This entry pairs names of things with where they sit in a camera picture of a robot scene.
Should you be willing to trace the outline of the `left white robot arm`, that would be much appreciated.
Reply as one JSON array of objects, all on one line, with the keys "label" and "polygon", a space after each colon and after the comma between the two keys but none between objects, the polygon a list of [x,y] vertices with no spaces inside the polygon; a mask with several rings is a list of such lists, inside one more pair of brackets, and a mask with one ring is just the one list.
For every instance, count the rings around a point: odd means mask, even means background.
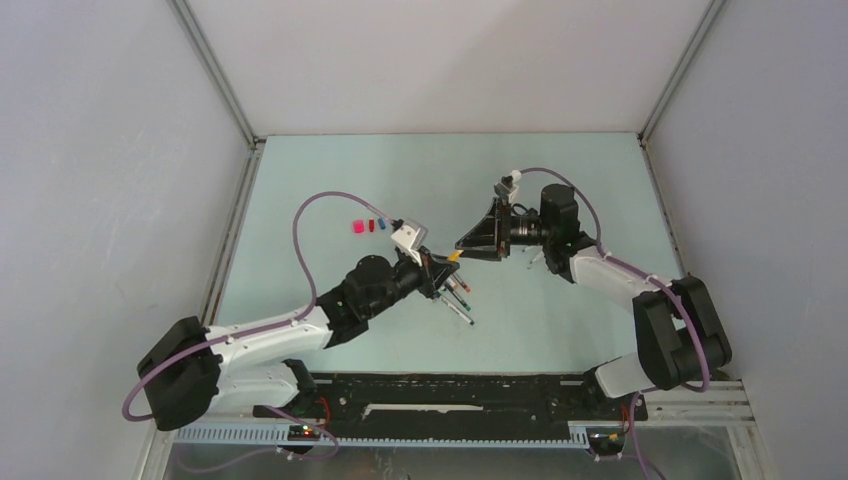
[{"label": "left white robot arm", "polygon": [[420,254],[419,262],[400,254],[395,263],[365,256],[338,286],[287,314],[225,327],[205,327],[195,316],[178,320],[137,365],[150,419],[173,431],[230,409],[308,414],[316,390],[298,354],[353,340],[414,292],[434,298],[459,264],[427,249]]}]

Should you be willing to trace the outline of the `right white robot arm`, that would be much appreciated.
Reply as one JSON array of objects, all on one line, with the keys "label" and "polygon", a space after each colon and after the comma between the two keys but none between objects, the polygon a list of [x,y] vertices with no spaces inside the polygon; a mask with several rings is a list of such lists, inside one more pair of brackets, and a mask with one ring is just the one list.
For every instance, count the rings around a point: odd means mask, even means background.
[{"label": "right white robot arm", "polygon": [[636,351],[585,374],[585,411],[606,418],[622,397],[650,389],[699,389],[728,364],[732,348],[706,284],[666,279],[600,251],[581,227],[573,187],[549,184],[538,209],[521,209],[504,184],[489,210],[455,244],[467,258],[500,261],[513,247],[538,247],[548,270],[604,294],[633,317]]}]

